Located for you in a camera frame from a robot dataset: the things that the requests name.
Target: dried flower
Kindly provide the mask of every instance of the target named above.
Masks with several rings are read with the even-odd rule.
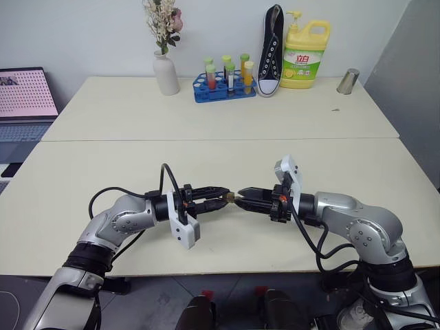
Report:
[[[180,32],[184,26],[180,19],[182,11],[174,7],[174,2],[175,0],[143,0],[146,24],[156,38],[162,54],[167,53],[168,44],[176,46],[180,36],[174,33]]]

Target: laptop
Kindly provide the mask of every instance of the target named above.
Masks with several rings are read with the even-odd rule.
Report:
[[[57,117],[42,67],[0,69],[0,164],[24,162]]]

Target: white vase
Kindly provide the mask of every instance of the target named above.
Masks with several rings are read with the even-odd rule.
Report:
[[[159,89],[164,95],[174,95],[179,89],[179,81],[177,80],[176,69],[174,63],[160,50],[154,52],[156,59],[153,63],[154,73],[156,75]]]

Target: black cable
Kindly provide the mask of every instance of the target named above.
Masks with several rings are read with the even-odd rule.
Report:
[[[102,312],[101,312],[101,303],[99,301],[99,293],[96,292],[95,295],[95,303],[96,303],[96,308],[98,309],[98,317],[96,318],[96,330],[100,330],[101,329],[101,320],[102,320]]]
[[[183,207],[184,207],[184,203],[183,203],[183,199],[182,199],[182,194],[180,193],[180,189],[179,186],[177,185],[176,179],[174,178],[174,174],[170,169],[170,166],[168,166],[167,163],[163,163],[161,168],[160,168],[160,182],[159,182],[159,193],[162,194],[162,189],[164,187],[164,169],[166,169],[166,172],[168,173],[168,176],[170,177],[171,183],[173,184],[173,188],[176,192],[177,195],[177,200],[178,200],[178,206],[177,206],[177,210],[179,212],[183,212]],[[102,194],[105,193],[106,191],[109,190],[119,190],[123,193],[126,193],[128,195],[134,196],[134,197],[139,197],[139,198],[143,198],[145,199],[145,195],[141,195],[141,194],[137,194],[135,192],[132,192],[130,190],[121,188],[121,187],[108,187],[108,188],[104,188],[100,191],[98,191],[91,199],[89,202],[89,217],[90,219],[93,219],[94,214],[93,214],[93,205],[95,200]],[[144,234],[145,230],[142,230],[141,232],[139,232],[136,237],[134,239],[132,239],[130,241],[130,243],[128,243],[126,246],[124,246],[124,248],[122,248],[117,254],[115,254],[115,256],[111,259],[111,262],[114,262],[117,258],[119,258],[119,256],[124,253],[125,251],[127,251],[143,234]]]
[[[109,190],[119,190],[122,191],[123,193],[126,193],[128,195],[134,196],[134,197],[139,197],[139,198],[145,198],[145,195],[141,195],[141,194],[136,194],[135,192],[131,192],[130,190],[127,189],[123,189],[121,187],[108,187],[108,188],[104,188],[102,190],[99,190],[91,199],[89,202],[89,217],[90,219],[94,218],[94,213],[93,213],[93,206],[94,206],[94,202],[95,200],[102,194],[105,193],[106,191]]]
[[[353,244],[345,243],[345,244],[341,244],[341,245],[335,247],[334,249],[332,249],[332,251],[330,251],[330,252],[327,253],[327,254],[322,254],[322,253],[318,250],[318,248],[314,245],[314,242],[311,240],[309,234],[307,234],[307,231],[306,231],[306,229],[304,228],[303,224],[301,223],[301,220],[300,220],[300,218],[299,218],[299,216],[298,216],[298,213],[296,213],[296,210],[295,210],[294,204],[292,203],[292,200],[291,200],[291,199],[287,199],[287,200],[288,200],[288,203],[289,203],[289,207],[290,207],[290,209],[291,209],[291,214],[293,215],[294,220],[295,220],[295,222],[296,222],[296,225],[297,225],[298,228],[300,229],[301,234],[304,236],[304,238],[305,238],[307,244],[309,244],[309,247],[310,247],[310,248],[313,250],[313,252],[315,252],[315,254],[316,254],[317,256],[319,256],[321,259],[328,259],[328,258],[330,258],[331,256],[333,256],[336,252],[338,252],[338,251],[340,251],[340,250],[342,250],[342,249],[344,249],[344,248],[354,248]],[[320,238],[320,240],[322,239],[322,242],[323,242],[323,243],[324,243],[325,238],[327,237],[327,233],[328,233],[328,232],[329,232],[329,227],[327,226],[327,229],[324,227],[324,232],[322,233],[321,238]]]
[[[126,246],[124,246],[123,249],[121,249],[117,254],[115,254],[115,256],[111,259],[111,262],[114,262],[117,258],[119,258],[119,256],[121,254],[123,254],[126,250],[128,250],[134,243],[136,243],[136,241],[142,236],[142,234],[144,234],[145,230],[139,232],[139,234],[136,235],[136,237],[134,239],[132,239],[130,241],[130,243],[128,243]]]
[[[364,286],[366,288],[368,288],[368,284],[366,284],[365,277],[364,277]],[[408,316],[410,318],[418,318],[420,320],[425,320],[425,321],[430,321],[430,322],[433,322],[433,323],[440,324],[440,318],[435,318],[434,316],[427,316],[427,315],[423,315],[423,314],[420,314],[420,313],[413,313],[411,311],[402,311],[402,310],[400,310],[400,309],[398,309],[396,307],[391,307],[391,306],[388,306],[388,305],[378,304],[378,303],[372,301],[371,299],[367,298],[363,294],[361,294],[358,290],[354,289],[353,287],[352,287],[352,290],[360,298],[362,298],[368,304],[374,306],[377,309],[383,309],[384,311],[389,311],[390,313],[393,313],[393,314],[402,315],[402,316]]]
[[[327,234],[329,233],[329,226],[325,222],[322,222],[321,225],[324,227],[324,232],[322,233],[321,237],[319,238],[319,242],[318,242],[318,246],[317,246],[317,249],[320,253],[322,250],[322,246],[324,245],[324,241],[327,237]],[[327,269],[324,269],[324,267],[322,266],[322,263],[321,263],[321,258],[316,254],[316,265],[318,266],[319,271],[325,275],[336,274],[336,273],[340,272],[341,270],[343,270],[344,268],[347,268],[348,266],[358,265],[358,264],[359,264],[359,261],[351,260],[351,261],[347,261],[346,263],[341,264],[340,266],[337,266],[336,268],[327,270]]]
[[[170,166],[168,166],[167,163],[163,163],[162,166],[160,166],[160,181],[159,181],[159,194],[162,194],[162,189],[164,187],[164,169],[168,173],[168,176],[170,177],[171,183],[173,184],[173,188],[177,195],[177,201],[179,202],[180,206],[183,206],[184,199],[182,198],[182,194],[180,193],[179,186],[177,185],[176,179],[174,178],[174,174],[170,169]]]
[[[171,183],[173,184],[173,188],[176,192],[177,196],[177,213],[179,214],[179,220],[184,224],[188,224],[188,220],[184,216],[184,199],[182,198],[182,194],[180,193],[179,185],[176,182],[176,179],[174,178],[174,174],[170,169],[170,166],[168,166],[167,163],[163,163],[162,166],[160,166],[160,181],[159,181],[159,194],[162,194],[162,189],[164,187],[164,169],[168,173],[168,176],[170,177]]]

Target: dish soap bottle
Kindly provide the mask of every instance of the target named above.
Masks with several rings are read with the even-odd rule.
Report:
[[[294,22],[287,33],[281,87],[310,88],[314,84],[322,54],[330,35],[328,21],[310,21],[302,30],[298,27],[301,12],[287,12]],[[323,33],[313,33],[313,28],[324,28]]]

